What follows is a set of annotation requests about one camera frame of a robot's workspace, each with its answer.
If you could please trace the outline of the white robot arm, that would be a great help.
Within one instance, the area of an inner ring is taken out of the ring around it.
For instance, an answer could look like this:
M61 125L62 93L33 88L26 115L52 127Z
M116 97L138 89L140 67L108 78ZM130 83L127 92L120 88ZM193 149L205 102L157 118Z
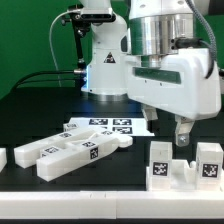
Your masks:
M175 115L175 144L189 144L197 120L221 109L215 38L194 34L194 21L212 30L203 17L209 0L131 0L129 20L112 14L110 0L81 0L81 16L93 23L93 55L83 90L100 99L123 96L142 104L147 121L158 109Z

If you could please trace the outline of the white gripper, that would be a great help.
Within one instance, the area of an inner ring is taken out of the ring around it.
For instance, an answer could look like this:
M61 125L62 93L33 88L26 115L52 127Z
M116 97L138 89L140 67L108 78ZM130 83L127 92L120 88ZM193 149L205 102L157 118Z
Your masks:
M177 54L165 56L159 69L142 67L137 56L128 55L125 60L128 97L143 104L142 113L147 121L158 119L155 108L175 114L178 147L189 144L194 120L212 118L219 113L221 90L217 63L210 77L206 77L208 49L180 49Z

